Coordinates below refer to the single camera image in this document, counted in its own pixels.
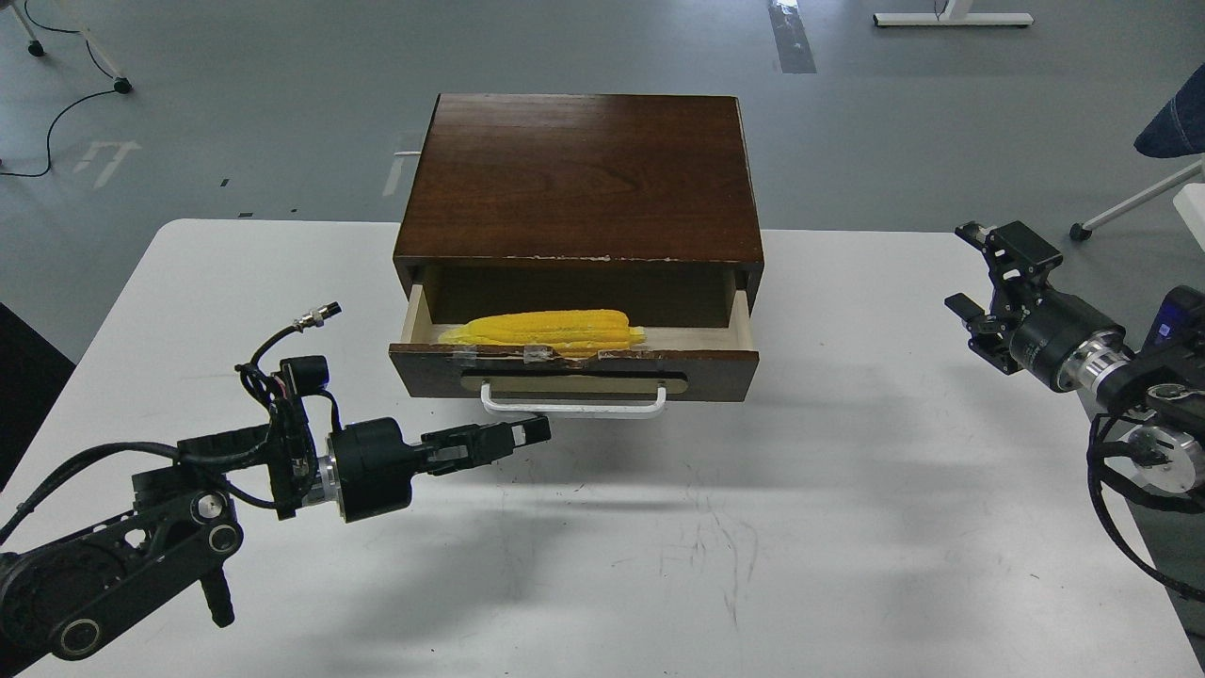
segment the wooden drawer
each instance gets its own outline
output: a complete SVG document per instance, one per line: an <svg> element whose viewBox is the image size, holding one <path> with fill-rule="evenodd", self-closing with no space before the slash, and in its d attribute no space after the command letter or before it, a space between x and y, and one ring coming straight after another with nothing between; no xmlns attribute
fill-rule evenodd
<svg viewBox="0 0 1205 678"><path fill-rule="evenodd" d="M394 250L410 297L389 347L412 396L742 401L763 269L736 100L441 95ZM472 318L617 308L628 352L436 344Z"/></svg>

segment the drawer handle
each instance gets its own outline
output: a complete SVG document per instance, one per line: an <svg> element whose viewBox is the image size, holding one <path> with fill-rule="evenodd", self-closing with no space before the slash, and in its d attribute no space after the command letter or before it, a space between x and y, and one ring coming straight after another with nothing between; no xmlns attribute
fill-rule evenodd
<svg viewBox="0 0 1205 678"><path fill-rule="evenodd" d="M536 413L568 419L652 419L665 409L665 385L657 387L657 400L642 406L611 403L499 403L489 390L489 381L481 383L481 405L494 414Z"/></svg>

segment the denim fabric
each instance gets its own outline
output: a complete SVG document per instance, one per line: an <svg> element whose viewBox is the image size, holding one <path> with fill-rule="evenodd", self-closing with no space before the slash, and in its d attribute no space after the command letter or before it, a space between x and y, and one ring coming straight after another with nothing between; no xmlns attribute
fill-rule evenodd
<svg viewBox="0 0 1205 678"><path fill-rule="evenodd" d="M1205 153L1205 65L1138 135L1134 148L1152 158Z"/></svg>

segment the toy corn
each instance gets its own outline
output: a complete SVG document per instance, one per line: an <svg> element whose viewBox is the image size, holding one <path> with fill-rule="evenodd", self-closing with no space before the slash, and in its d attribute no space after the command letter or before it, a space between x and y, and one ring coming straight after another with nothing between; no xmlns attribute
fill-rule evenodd
<svg viewBox="0 0 1205 678"><path fill-rule="evenodd" d="M440 344L552 347L571 359L586 359L601 350L627 350L645 341L645 330L628 326L628 316L616 309L531 311L480 317L448 329Z"/></svg>

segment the white table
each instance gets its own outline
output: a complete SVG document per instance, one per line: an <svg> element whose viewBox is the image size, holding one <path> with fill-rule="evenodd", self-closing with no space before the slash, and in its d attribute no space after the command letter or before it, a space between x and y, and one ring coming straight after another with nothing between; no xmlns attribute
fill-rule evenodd
<svg viewBox="0 0 1205 678"><path fill-rule="evenodd" d="M394 417L408 441L488 421L475 401L410 400L394 373L395 228L164 226L0 511L92 444L260 423L231 366L329 300L345 312L265 365L327 355L345 421ZM331 505L286 523L240 507L231 627L193 588L96 656L27 674L1199 674L1165 591L1092 513L1078 402L997 375L942 306L986 300L978 253L944 234L764 238L748 402L554 423L551 443L417 479L410 509L353 525ZM155 466L86 473L5 549L124 511L129 474ZM266 494L263 477L234 479Z"/></svg>

